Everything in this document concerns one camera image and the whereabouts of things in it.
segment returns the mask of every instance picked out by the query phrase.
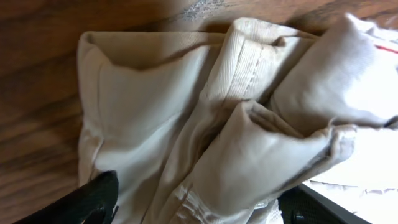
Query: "wooden surface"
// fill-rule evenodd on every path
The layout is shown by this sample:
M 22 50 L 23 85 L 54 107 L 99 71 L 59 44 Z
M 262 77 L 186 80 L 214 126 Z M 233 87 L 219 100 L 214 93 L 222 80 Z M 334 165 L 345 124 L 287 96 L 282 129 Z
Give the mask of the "wooden surface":
M 76 188 L 82 32 L 226 32 L 246 16 L 321 34 L 344 12 L 398 28 L 398 0 L 0 0 L 0 223 Z

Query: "wood grain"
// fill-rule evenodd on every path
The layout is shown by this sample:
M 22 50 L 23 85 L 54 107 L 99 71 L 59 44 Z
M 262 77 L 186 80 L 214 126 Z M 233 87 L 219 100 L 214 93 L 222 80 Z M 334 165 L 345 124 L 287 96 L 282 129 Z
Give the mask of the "wood grain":
M 245 16 L 321 34 L 344 12 L 398 28 L 398 0 L 0 0 L 0 223 L 77 186 L 84 31 L 226 32 Z

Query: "red thread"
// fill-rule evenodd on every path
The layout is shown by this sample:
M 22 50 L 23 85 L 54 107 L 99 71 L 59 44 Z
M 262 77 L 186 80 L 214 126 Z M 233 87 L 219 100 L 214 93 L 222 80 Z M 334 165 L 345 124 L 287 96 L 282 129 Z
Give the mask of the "red thread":
M 392 52 L 392 53 L 395 53 L 395 54 L 398 54 L 398 50 L 392 50 L 392 49 L 389 49 L 389 48 L 387 48 L 387 47 L 383 47 L 383 46 L 378 46 L 378 45 L 375 45 L 378 49 L 380 49 L 380 50 L 386 50 L 386 51 L 388 51 L 388 52 Z

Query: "white fabric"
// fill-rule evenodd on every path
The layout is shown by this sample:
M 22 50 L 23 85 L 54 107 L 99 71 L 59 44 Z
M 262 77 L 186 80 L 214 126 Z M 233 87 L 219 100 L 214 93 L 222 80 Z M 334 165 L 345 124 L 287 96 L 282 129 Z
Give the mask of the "white fabric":
M 84 110 L 80 184 L 105 170 L 118 172 L 120 209 L 114 223 L 278 223 L 276 198 L 283 191 L 352 153 L 374 154 L 357 144 L 357 133 L 375 130 L 356 124 L 383 126 L 398 114 L 398 95 L 389 95 L 397 91 L 392 88 L 398 84 L 392 69 L 396 55 L 372 49 L 367 40 L 372 57 L 354 60 L 360 69 L 342 71 L 348 83 L 362 75 L 370 78 L 352 91 L 350 85 L 328 82 L 340 75 L 339 65 L 347 68 L 336 59 L 345 52 L 332 57 L 333 52 L 319 49 L 330 41 L 344 50 L 346 37 L 362 35 L 357 24 L 366 27 L 355 21 L 346 16 L 319 40 L 246 18 L 234 21 L 225 35 L 83 34 L 78 49 Z M 379 47 L 396 47 L 394 32 L 369 26 L 374 29 L 366 37 L 378 38 Z M 353 51 L 350 57 L 366 58 L 365 53 Z M 309 65 L 322 58 L 319 54 L 322 63 Z M 388 60 L 380 62 L 375 54 Z M 324 70 L 329 64 L 336 70 Z M 387 72 L 379 81 L 373 76 L 381 67 Z M 383 100 L 373 97 L 360 107 L 353 99 L 372 87 L 369 80 L 378 81 L 375 96 Z M 387 88 L 380 90 L 381 85 Z M 333 114 L 339 110 L 326 99 L 345 112 Z M 328 126 L 331 119 L 347 125 Z M 397 145 L 395 133 L 380 131 L 380 139 L 391 143 L 388 156 Z M 391 173 L 398 170 L 395 164 L 387 166 Z M 380 181 L 389 184 L 389 179 Z

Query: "folded garment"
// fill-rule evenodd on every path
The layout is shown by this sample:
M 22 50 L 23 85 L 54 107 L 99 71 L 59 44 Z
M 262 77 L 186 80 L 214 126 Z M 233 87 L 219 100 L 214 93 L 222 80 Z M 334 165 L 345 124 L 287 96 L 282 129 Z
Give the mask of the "folded garment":
M 396 154 L 397 38 L 351 15 L 320 38 L 248 18 L 227 34 L 87 32 L 80 184 L 117 171 L 114 223 L 277 223 L 285 190 Z

